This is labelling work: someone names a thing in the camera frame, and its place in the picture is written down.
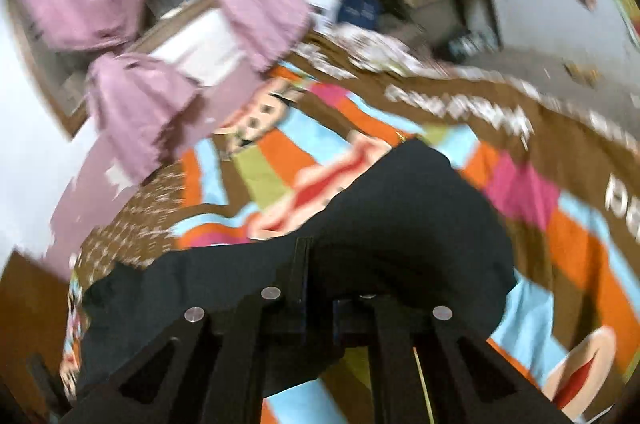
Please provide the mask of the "black shirt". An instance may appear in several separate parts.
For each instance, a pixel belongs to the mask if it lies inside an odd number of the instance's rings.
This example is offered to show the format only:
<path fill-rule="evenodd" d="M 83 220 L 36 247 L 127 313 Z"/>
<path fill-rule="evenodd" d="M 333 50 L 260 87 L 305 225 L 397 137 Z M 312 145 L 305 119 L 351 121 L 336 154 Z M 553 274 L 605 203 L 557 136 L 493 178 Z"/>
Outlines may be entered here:
<path fill-rule="evenodd" d="M 390 295 L 416 309 L 448 307 L 485 338 L 515 284 L 512 243 L 490 202 L 416 139 L 285 236 L 311 240 L 307 291 L 323 306 Z"/>

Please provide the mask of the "wooden headboard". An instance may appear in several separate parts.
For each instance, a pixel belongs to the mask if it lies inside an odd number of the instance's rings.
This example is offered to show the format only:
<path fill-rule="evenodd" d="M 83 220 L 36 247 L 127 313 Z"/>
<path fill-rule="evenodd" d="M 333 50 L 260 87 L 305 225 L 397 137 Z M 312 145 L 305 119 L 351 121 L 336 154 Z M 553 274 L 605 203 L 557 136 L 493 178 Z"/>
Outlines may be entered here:
<path fill-rule="evenodd" d="M 1 274 L 1 381 L 29 415 L 44 418 L 46 404 L 28 361 L 40 355 L 49 371 L 62 358 L 67 284 L 14 251 Z"/>

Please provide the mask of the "colourful cartoon bedspread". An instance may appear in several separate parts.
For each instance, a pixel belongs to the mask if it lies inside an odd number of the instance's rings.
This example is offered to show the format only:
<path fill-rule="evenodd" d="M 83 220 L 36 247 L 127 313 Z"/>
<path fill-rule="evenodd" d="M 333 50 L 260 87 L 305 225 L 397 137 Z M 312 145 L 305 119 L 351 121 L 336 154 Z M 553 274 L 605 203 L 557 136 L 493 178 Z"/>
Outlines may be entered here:
<path fill-rule="evenodd" d="M 194 249 L 287 235 L 334 208 L 385 235 L 427 229 L 455 303 L 561 411 L 586 422 L 639 364 L 639 149 L 596 112 L 498 72 L 367 54 L 312 34 L 239 110 L 184 149 L 82 243 L 60 373 L 75 397 L 139 348 Z"/>

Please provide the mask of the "blue bag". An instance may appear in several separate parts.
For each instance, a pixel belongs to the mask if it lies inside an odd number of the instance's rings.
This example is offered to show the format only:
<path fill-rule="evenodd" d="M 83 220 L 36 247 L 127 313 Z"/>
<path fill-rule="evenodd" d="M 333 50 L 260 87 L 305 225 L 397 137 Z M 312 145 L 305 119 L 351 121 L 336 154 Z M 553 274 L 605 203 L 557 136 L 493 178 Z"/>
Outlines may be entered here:
<path fill-rule="evenodd" d="M 364 29 L 378 28 L 382 11 L 378 0 L 341 0 L 337 9 L 336 24 L 352 24 Z"/>

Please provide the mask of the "wooden shelf desk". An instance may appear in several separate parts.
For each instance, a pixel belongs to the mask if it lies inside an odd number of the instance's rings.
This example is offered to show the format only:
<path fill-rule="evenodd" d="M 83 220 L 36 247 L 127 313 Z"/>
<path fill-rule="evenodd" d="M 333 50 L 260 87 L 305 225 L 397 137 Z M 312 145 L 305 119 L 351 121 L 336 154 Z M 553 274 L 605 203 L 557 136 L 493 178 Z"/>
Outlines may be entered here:
<path fill-rule="evenodd" d="M 503 41 L 494 0 L 378 0 L 378 28 L 416 55 L 462 63 L 497 52 Z"/>

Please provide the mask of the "pink left curtain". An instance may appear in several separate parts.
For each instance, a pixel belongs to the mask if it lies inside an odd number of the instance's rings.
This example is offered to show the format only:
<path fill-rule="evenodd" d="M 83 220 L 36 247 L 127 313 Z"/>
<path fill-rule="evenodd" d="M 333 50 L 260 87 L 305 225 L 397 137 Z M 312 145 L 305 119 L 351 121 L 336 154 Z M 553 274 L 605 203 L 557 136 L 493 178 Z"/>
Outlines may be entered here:
<path fill-rule="evenodd" d="M 166 157 L 163 137 L 189 97 L 167 105 L 176 82 L 138 50 L 168 13 L 192 0 L 8 0 L 22 49 L 66 115 L 83 109 L 130 179 L 148 179 Z"/>

